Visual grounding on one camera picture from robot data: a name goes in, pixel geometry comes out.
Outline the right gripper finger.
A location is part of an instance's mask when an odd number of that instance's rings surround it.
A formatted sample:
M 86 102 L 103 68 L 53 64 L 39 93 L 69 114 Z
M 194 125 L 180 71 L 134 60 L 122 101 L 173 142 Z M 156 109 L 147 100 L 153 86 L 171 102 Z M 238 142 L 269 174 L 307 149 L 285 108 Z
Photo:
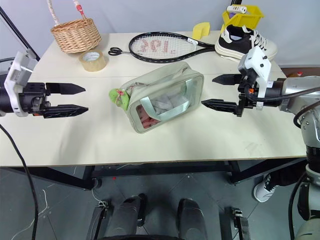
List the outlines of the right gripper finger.
M 241 74 L 222 74 L 212 79 L 213 83 L 226 86 L 238 85 L 242 80 Z
M 238 115 L 240 112 L 239 106 L 235 102 L 224 101 L 223 99 L 202 100 L 201 104 L 219 112 L 233 113 L 234 115 Z

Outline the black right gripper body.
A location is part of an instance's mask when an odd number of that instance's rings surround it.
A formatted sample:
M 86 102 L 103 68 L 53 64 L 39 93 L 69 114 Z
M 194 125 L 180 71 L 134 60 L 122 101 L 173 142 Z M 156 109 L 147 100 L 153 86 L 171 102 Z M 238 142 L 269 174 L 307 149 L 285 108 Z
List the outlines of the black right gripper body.
M 239 102 L 236 116 L 241 117 L 245 108 L 252 109 L 256 106 L 254 98 L 257 96 L 257 73 L 253 69 L 245 70 L 238 85 Z

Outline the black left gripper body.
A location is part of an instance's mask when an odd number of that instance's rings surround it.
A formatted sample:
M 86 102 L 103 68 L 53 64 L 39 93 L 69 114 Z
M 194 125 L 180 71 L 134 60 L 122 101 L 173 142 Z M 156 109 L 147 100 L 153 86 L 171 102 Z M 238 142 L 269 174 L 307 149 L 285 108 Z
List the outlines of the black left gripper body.
M 22 93 L 18 94 L 19 104 L 22 112 L 18 117 L 27 115 L 42 116 L 47 118 L 46 111 L 50 104 L 47 97 L 50 95 L 46 89 L 46 84 L 42 82 L 30 82 L 23 88 Z

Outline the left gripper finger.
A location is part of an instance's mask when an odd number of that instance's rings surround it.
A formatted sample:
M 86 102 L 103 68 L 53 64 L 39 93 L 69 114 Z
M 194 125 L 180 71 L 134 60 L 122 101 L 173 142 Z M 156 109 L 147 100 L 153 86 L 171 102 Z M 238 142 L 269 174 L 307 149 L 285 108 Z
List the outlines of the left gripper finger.
M 87 112 L 88 110 L 88 107 L 74 104 L 61 104 L 57 106 L 46 107 L 43 110 L 43 117 L 45 119 L 75 117 Z
M 46 83 L 48 94 L 75 95 L 85 92 L 86 89 L 73 83 Z

